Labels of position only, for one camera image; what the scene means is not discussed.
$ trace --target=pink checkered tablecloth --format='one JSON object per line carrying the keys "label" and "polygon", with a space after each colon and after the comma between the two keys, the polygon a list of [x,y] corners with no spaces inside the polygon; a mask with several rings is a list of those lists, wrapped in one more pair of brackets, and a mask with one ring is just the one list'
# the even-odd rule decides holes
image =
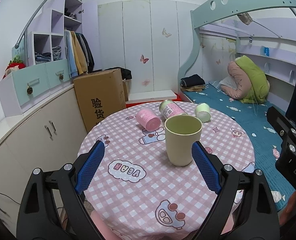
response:
{"label": "pink checkered tablecloth", "polygon": [[[195,104],[177,103],[194,115]],[[183,239],[200,227],[216,199],[194,161],[185,167],[169,162],[159,104],[145,103],[110,115],[90,131],[78,153],[88,152],[97,140],[105,144],[105,156],[85,195],[106,225],[124,240]],[[136,113],[144,107],[162,119],[154,132],[136,122]],[[224,164],[253,172],[254,149],[246,132],[215,109],[211,117],[203,124],[200,138],[205,149]],[[232,211],[241,196],[238,192]]]}

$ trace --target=blue bed sheet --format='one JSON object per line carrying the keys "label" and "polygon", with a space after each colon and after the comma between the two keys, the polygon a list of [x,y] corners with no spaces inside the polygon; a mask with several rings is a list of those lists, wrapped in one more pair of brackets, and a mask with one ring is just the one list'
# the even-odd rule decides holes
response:
{"label": "blue bed sheet", "polygon": [[295,190],[275,168],[282,139],[266,118],[268,108],[275,105],[268,101],[259,105],[243,104],[212,85],[207,85],[202,92],[183,93],[196,104],[207,103],[211,108],[228,115],[246,131],[254,147],[255,166],[264,171],[270,189],[274,191],[277,211],[280,211]]}

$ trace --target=can label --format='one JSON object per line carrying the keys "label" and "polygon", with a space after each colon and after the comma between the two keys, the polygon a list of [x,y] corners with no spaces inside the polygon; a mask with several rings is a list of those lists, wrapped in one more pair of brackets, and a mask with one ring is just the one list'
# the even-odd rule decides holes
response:
{"label": "can label", "polygon": [[162,114],[167,119],[174,115],[187,113],[184,110],[182,110],[176,103],[170,103],[165,106],[164,111],[162,111]]}

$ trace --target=black electric cable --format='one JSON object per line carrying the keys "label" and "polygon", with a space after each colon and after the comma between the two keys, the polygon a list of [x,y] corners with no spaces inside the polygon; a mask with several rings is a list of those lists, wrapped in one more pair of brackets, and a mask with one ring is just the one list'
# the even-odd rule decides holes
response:
{"label": "black electric cable", "polygon": [[20,205],[20,203],[18,203],[17,201],[15,201],[13,198],[7,196],[6,194],[3,194],[0,192],[1,195],[8,197],[9,199],[11,199],[13,202],[17,203],[18,205]]}

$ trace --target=pink pillow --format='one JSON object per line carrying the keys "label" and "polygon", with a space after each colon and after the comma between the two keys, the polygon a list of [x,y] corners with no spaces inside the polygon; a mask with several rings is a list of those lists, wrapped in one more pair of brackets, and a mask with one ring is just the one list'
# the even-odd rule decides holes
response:
{"label": "pink pillow", "polygon": [[252,83],[250,82],[249,77],[247,76],[245,71],[242,70],[234,61],[228,64],[228,73],[235,79],[237,89],[235,90],[225,85],[221,85],[221,90],[223,90],[231,98],[244,98],[252,87]]}

